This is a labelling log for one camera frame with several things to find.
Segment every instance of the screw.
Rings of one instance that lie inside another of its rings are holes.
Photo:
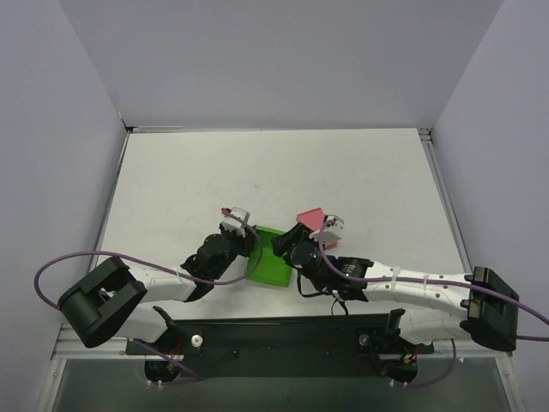
[[[190,344],[194,348],[200,348],[202,346],[202,342],[203,342],[203,339],[202,339],[202,336],[200,335],[193,335],[193,337],[190,339]]]
[[[370,337],[368,335],[366,335],[365,333],[363,333],[362,335],[359,336],[359,345],[360,346],[367,346],[369,339],[370,339]]]

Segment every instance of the white table surface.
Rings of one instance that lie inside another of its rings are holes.
[[[297,213],[321,206],[345,220],[334,255],[411,270],[461,273],[443,205],[415,129],[285,130],[132,134],[102,250],[173,267],[211,233],[221,207],[250,223],[287,230]],[[243,273],[239,257],[221,278]],[[304,279],[305,292],[313,291]],[[163,302],[174,318],[327,315],[333,299],[244,281],[194,303]],[[350,302],[351,313],[396,303]]]

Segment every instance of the glass panel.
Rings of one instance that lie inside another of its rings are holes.
[[[420,380],[449,360],[421,360]],[[144,411],[509,411],[496,362],[466,359],[427,389],[389,387],[384,378],[217,378],[148,389],[142,360],[68,360],[56,412]]]

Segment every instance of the black bracket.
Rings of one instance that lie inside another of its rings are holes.
[[[57,303],[86,348],[111,339],[147,292],[128,266],[110,257],[67,290]]]
[[[163,354],[169,354],[170,351],[180,343],[180,349],[177,354],[200,354],[202,346],[193,346],[192,337],[198,335],[204,337],[204,329],[199,325],[186,325],[183,327],[173,320],[167,312],[159,306],[153,306],[153,309],[166,321],[167,330],[153,344],[153,346]],[[128,343],[128,347],[135,347],[133,342]]]
[[[472,275],[465,276],[465,280],[519,300],[515,290],[491,269],[476,267]],[[461,321],[460,326],[471,334],[473,341],[502,352],[516,349],[518,307],[475,290],[471,290],[462,307],[467,308],[468,318]]]
[[[181,269],[188,271],[194,277],[217,281],[237,256],[244,258],[250,256],[256,240],[247,228],[245,232],[246,236],[242,237],[220,225],[220,233],[210,234],[196,253],[180,265]],[[186,302],[201,299],[213,288],[214,285],[197,283]]]
[[[404,309],[394,309],[387,317],[385,331],[370,330],[370,335],[358,330],[359,349],[370,356],[371,366],[378,375],[389,376],[399,382],[411,382],[418,374],[418,362],[405,360],[408,354],[432,354],[433,347],[413,345],[400,338],[399,324]],[[400,354],[400,359],[381,359],[379,354]]]

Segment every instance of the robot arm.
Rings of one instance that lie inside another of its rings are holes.
[[[340,240],[343,220],[325,216],[325,245]],[[319,294],[338,301],[395,301],[423,306],[423,310],[400,312],[399,337],[411,344],[428,344],[439,339],[472,339],[486,348],[510,352],[516,348],[518,308],[466,288],[430,284],[429,280],[453,281],[489,288],[518,300],[518,294],[495,272],[477,267],[472,275],[445,275],[402,270],[361,257],[327,256],[349,280],[337,275],[323,260],[319,231],[298,223],[289,232],[272,239],[273,252],[309,279]],[[399,277],[419,282],[398,282]]]
[[[238,208],[230,213],[244,222],[250,217]],[[57,305],[87,348],[114,336],[155,342],[171,327],[170,319],[161,308],[141,303],[201,299],[237,256],[250,256],[254,241],[245,225],[225,216],[220,233],[209,235],[181,265],[182,270],[205,282],[128,266],[119,257],[111,257],[65,292]],[[184,274],[182,270],[174,272]]]

